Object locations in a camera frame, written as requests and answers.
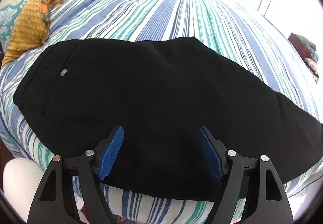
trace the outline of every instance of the silver screw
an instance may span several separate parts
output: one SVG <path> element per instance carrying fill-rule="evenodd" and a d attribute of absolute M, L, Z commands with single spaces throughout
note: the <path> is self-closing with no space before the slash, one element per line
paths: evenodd
<path fill-rule="evenodd" d="M 90 149 L 85 152 L 87 156 L 93 156 L 94 155 L 94 150 Z"/>
<path fill-rule="evenodd" d="M 55 161 L 55 162 L 60 161 L 60 156 L 58 156 L 58 155 L 57 156 L 54 156 L 53 157 L 53 161 Z"/>
<path fill-rule="evenodd" d="M 269 161 L 269 157 L 266 155 L 262 155 L 260 158 L 262 161 L 265 161 L 265 162 Z"/>
<path fill-rule="evenodd" d="M 236 153 L 236 151 L 234 151 L 234 150 L 229 150 L 229 151 L 228 151 L 228 155 L 229 155 L 229 156 L 236 156 L 236 154 L 237 154 L 237 153 Z"/>
<path fill-rule="evenodd" d="M 66 74 L 67 70 L 66 69 L 63 69 L 60 73 L 60 76 L 64 76 Z"/>

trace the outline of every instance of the bed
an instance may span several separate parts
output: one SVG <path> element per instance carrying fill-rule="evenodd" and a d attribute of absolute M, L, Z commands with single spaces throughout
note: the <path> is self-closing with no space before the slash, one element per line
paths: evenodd
<path fill-rule="evenodd" d="M 44 170 L 54 154 L 33 133 L 13 94 L 30 66 L 50 45 L 69 39 L 169 40 L 194 36 L 241 65 L 276 92 L 323 122 L 317 85 L 289 41 L 243 0 L 67 0 L 51 12 L 49 39 L 0 70 L 0 137 L 15 157 L 34 160 Z M 290 199 L 323 176 L 323 158 L 285 183 Z M 73 178 L 81 196 L 78 179 Z M 112 212 L 144 223 L 203 223 L 213 202 L 153 198 L 102 185 Z M 232 218 L 240 220 L 241 199 Z M 291 203 L 293 215 L 301 203 Z"/>

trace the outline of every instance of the pillow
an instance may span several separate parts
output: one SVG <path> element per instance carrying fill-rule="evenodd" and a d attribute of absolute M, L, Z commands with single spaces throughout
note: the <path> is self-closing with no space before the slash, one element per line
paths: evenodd
<path fill-rule="evenodd" d="M 27 1 L 28 0 L 21 0 L 14 2 L 0 10 L 0 43 L 4 53 L 7 51 L 17 16 Z"/>

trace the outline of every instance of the striped bedsheet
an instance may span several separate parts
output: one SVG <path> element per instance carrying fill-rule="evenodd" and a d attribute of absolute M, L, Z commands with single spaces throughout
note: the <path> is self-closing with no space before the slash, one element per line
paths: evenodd
<path fill-rule="evenodd" d="M 323 121 L 317 85 L 305 64 L 288 40 L 243 0 L 68 0 L 53 10 L 51 20 L 50 39 L 44 46 L 0 70 L 0 137 L 15 157 L 32 159 L 43 169 L 54 154 L 33 133 L 12 97 L 40 53 L 63 40 L 158 41 L 195 36 Z M 287 195 L 295 194 L 312 174 L 320 172 L 322 161 L 285 184 Z M 73 183 L 81 195 L 76 177 Z M 153 198 L 107 185 L 102 189 L 113 213 L 146 223 L 203 223 L 213 205 Z M 232 223 L 240 219 L 243 207 L 240 200 Z"/>

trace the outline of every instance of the pile of clothes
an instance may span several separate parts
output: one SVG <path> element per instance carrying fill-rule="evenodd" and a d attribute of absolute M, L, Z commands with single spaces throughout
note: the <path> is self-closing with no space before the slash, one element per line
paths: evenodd
<path fill-rule="evenodd" d="M 296 36 L 302 41 L 302 43 L 306 46 L 306 48 L 310 52 L 311 58 L 304 58 L 303 61 L 306 64 L 309 71 L 312 73 L 315 82 L 318 83 L 318 81 L 319 81 L 319 73 L 318 73 L 319 56 L 316 52 L 316 45 L 302 35 L 296 35 Z"/>

